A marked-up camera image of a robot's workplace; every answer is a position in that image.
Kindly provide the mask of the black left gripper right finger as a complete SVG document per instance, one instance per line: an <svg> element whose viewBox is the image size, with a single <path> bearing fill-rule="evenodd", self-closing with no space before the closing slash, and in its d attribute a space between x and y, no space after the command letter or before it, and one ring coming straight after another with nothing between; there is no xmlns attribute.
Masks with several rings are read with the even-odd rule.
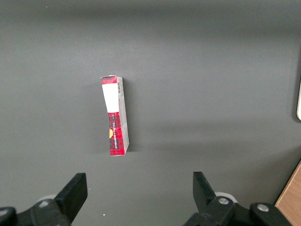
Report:
<svg viewBox="0 0 301 226"><path fill-rule="evenodd" d="M186 221L186 226L291 225L272 204L255 202L247 209L225 195L216 195L201 171L193 173L193 198L198 212Z"/></svg>

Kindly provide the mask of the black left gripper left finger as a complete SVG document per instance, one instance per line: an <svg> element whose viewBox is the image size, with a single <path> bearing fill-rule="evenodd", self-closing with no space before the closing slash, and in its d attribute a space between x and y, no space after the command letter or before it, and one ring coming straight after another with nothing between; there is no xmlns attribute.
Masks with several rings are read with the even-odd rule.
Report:
<svg viewBox="0 0 301 226"><path fill-rule="evenodd" d="M17 213L14 207L1 207L2 226L70 226L87 199L87 177L77 173L54 197L44 198Z"/></svg>

